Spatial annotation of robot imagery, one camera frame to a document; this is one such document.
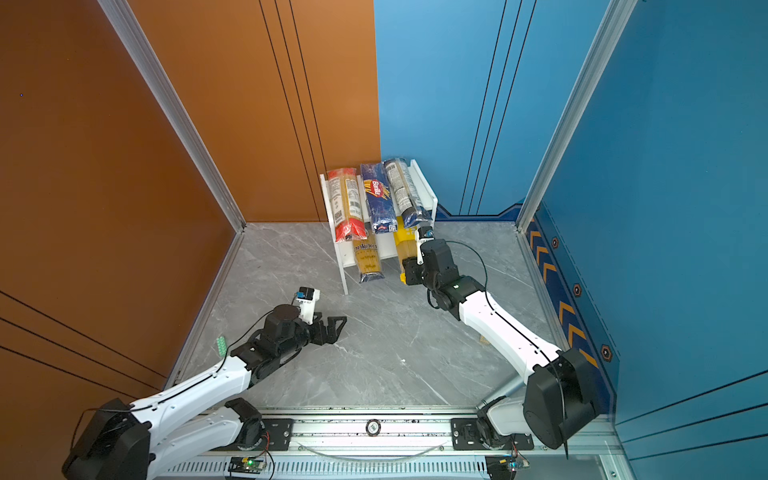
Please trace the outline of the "clear white-label spaghetti bag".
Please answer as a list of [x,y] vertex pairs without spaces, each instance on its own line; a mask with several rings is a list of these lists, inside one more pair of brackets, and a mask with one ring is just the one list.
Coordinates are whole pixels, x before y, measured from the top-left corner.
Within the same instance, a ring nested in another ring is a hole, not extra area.
[[421,201],[406,161],[402,158],[391,158],[385,160],[383,165],[396,210],[400,213],[404,227],[413,228],[426,224],[430,216]]

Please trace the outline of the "blue yellow spaghetti bag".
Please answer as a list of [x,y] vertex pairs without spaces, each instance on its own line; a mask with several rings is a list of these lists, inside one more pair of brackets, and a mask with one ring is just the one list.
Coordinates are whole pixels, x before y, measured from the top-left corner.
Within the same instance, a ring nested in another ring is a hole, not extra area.
[[378,247],[372,231],[367,231],[365,239],[354,240],[353,250],[360,283],[384,279]]

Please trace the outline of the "blue Barilla spaghetti bag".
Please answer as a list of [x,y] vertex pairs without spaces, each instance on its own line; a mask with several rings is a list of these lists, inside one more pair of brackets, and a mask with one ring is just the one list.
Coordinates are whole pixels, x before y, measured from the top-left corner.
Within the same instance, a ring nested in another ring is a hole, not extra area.
[[394,233],[398,227],[397,215],[384,165],[361,164],[360,174],[373,232]]

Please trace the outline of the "red spaghetti bag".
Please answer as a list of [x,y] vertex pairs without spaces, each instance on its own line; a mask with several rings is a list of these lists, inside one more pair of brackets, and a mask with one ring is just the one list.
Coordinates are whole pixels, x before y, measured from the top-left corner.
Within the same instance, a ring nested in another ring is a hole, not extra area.
[[367,238],[361,195],[355,168],[340,168],[328,172],[332,224],[335,242]]

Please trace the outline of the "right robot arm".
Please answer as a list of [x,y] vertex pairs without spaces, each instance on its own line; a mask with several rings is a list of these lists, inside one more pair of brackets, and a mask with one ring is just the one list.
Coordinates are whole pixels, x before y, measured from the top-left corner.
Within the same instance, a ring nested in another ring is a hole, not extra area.
[[484,337],[512,366],[515,386],[525,389],[521,401],[506,402],[502,391],[479,407],[480,441],[501,449],[522,434],[550,449],[565,448],[600,415],[594,366],[578,350],[563,350],[536,335],[493,299],[485,283],[461,274],[447,241],[418,240],[416,248],[417,254],[403,261],[405,283],[423,285],[432,307]]

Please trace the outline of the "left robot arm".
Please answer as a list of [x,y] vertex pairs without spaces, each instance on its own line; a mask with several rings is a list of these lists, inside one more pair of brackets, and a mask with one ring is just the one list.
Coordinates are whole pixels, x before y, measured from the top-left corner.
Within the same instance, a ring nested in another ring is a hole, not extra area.
[[262,315],[216,365],[129,404],[114,399],[94,409],[62,466],[67,479],[154,479],[206,451],[256,443],[260,412],[242,392],[295,359],[308,345],[335,343],[344,316],[281,304]]

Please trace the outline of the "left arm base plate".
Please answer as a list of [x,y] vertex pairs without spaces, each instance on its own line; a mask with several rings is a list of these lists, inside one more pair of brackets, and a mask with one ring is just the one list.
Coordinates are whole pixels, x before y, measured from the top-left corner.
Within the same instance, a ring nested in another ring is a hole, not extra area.
[[293,434],[294,420],[290,418],[264,418],[246,421],[234,445],[242,451],[288,451]]

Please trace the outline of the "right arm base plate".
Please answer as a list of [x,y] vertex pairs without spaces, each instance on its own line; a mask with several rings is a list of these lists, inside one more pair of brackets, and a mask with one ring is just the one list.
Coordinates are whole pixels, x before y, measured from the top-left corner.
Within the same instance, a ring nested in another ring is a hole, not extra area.
[[479,418],[452,418],[451,440],[454,450],[529,451],[534,449],[531,435],[514,433],[502,436],[487,420]]

